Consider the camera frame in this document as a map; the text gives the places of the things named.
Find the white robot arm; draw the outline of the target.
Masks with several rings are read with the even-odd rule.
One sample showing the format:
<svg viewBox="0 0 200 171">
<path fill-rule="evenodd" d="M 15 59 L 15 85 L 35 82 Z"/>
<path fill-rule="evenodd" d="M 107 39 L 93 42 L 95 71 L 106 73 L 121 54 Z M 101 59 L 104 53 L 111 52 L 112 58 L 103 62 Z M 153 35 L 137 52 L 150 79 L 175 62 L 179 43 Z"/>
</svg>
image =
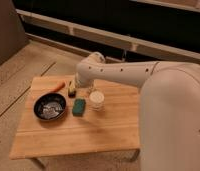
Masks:
<svg viewBox="0 0 200 171">
<path fill-rule="evenodd" d="M 98 52 L 76 67 L 76 83 L 101 79 L 140 89 L 141 171 L 200 171 L 200 65 L 149 61 L 107 64 Z"/>
</svg>

